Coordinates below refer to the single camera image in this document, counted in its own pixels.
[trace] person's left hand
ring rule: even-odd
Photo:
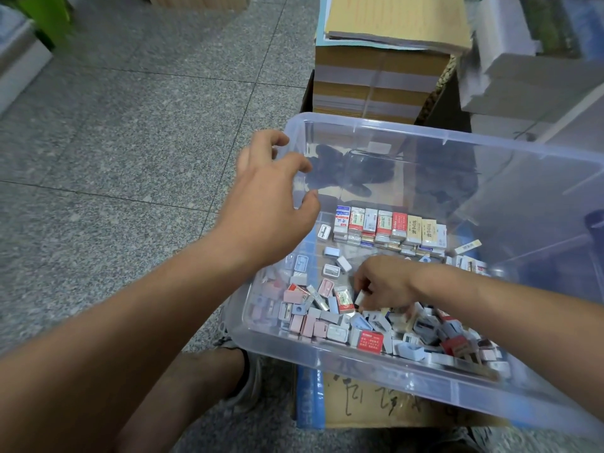
[[[299,153],[273,160],[274,145],[289,138],[278,130],[261,130],[243,148],[237,176],[219,214],[215,231],[236,241],[238,251],[256,268],[274,264],[287,256],[308,235],[321,210],[316,190],[309,191],[298,210],[294,208],[292,184],[298,171],[312,166]]]

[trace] clear plastic storage box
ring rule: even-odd
[[[321,223],[333,226],[337,205],[349,205],[436,219],[447,225],[449,239],[482,241],[475,256],[489,264],[492,276],[603,301],[604,156],[318,113],[297,115],[285,132],[290,143],[279,156],[303,153],[314,167],[312,173],[296,176],[295,205],[307,190],[320,192],[316,227],[293,253],[309,257],[307,273],[315,287],[326,262],[325,242],[316,231]],[[338,246],[354,269],[368,255],[382,252],[331,239],[328,245]],[[287,271],[290,264],[291,259],[283,260],[275,269]],[[604,439],[600,421],[510,355],[512,378],[495,383],[329,341],[292,339],[280,330],[275,313],[268,312],[261,292],[265,271],[238,289],[226,308],[233,340],[248,350],[505,417],[517,425]]]

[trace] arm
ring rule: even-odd
[[[355,289],[372,283],[363,307],[433,304],[500,344],[604,420],[604,307],[456,267],[392,256],[367,259]]]
[[[292,202],[292,179],[310,163],[300,154],[272,161],[272,146],[288,141],[275,130],[254,134],[206,237],[1,359],[1,451],[109,449],[209,315],[312,229],[316,192],[299,210]]]

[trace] sneaker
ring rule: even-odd
[[[220,404],[226,416],[249,412],[260,399],[260,389],[262,386],[262,363],[260,356],[238,347],[228,334],[224,321],[221,321],[218,326],[214,346],[230,350],[239,349],[248,356],[249,372],[245,386],[234,396],[223,399]]]

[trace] granite tile floor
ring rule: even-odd
[[[207,232],[253,130],[284,127],[313,68],[319,0],[243,13],[85,0],[69,45],[0,118],[0,351],[103,300]],[[185,347],[211,347],[218,312]],[[383,451],[382,429],[301,431],[291,365],[268,359],[245,417],[218,409],[175,446],[196,451]],[[510,430],[495,450],[576,439]]]

